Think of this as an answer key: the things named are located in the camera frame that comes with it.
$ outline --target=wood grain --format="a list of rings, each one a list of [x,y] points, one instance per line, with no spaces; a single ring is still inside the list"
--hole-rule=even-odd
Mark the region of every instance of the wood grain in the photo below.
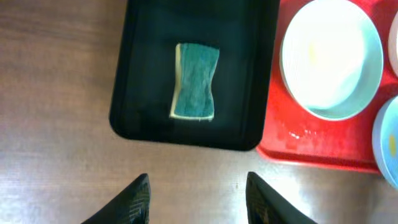
[[[151,223],[247,223],[247,172],[319,223],[397,223],[382,177],[127,141],[108,123],[126,2],[0,1],[0,223],[80,223],[139,174]]]

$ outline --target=white bowl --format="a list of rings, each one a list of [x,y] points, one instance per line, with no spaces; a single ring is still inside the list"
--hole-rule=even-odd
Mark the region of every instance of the white bowl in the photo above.
[[[392,69],[398,76],[398,13],[392,21],[388,38],[388,55]]]
[[[329,121],[348,119],[367,107],[379,87],[379,34],[349,1],[312,1],[287,28],[280,70],[289,93],[309,113]]]
[[[373,125],[372,145],[381,173],[398,190],[398,96],[378,112]]]

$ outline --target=green scouring pad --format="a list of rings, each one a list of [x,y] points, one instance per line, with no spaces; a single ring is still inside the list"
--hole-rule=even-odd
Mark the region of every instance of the green scouring pad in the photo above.
[[[197,121],[214,118],[211,81],[219,56],[218,49],[201,44],[176,46],[171,118]]]

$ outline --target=wooden table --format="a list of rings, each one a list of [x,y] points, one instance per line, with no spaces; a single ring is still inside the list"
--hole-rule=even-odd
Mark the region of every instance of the wooden table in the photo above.
[[[382,177],[127,141],[108,112],[126,1],[0,0],[0,223],[79,223],[139,174],[151,223],[247,223],[253,170],[319,223],[398,223]]]

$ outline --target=plastic tray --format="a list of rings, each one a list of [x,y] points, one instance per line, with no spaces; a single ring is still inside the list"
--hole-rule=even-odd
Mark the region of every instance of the plastic tray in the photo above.
[[[234,150],[264,128],[279,0],[128,0],[109,120],[128,139]],[[220,50],[212,80],[215,117],[170,118],[175,46]]]
[[[279,49],[283,35],[297,11],[308,2],[281,0],[266,121],[257,151],[278,161],[379,173],[372,152],[372,128],[381,106],[398,95],[398,79],[387,57],[388,34],[398,1],[352,1],[367,13],[379,31],[384,73],[371,104],[354,118],[339,122],[323,121],[307,113],[287,93],[280,76]]]

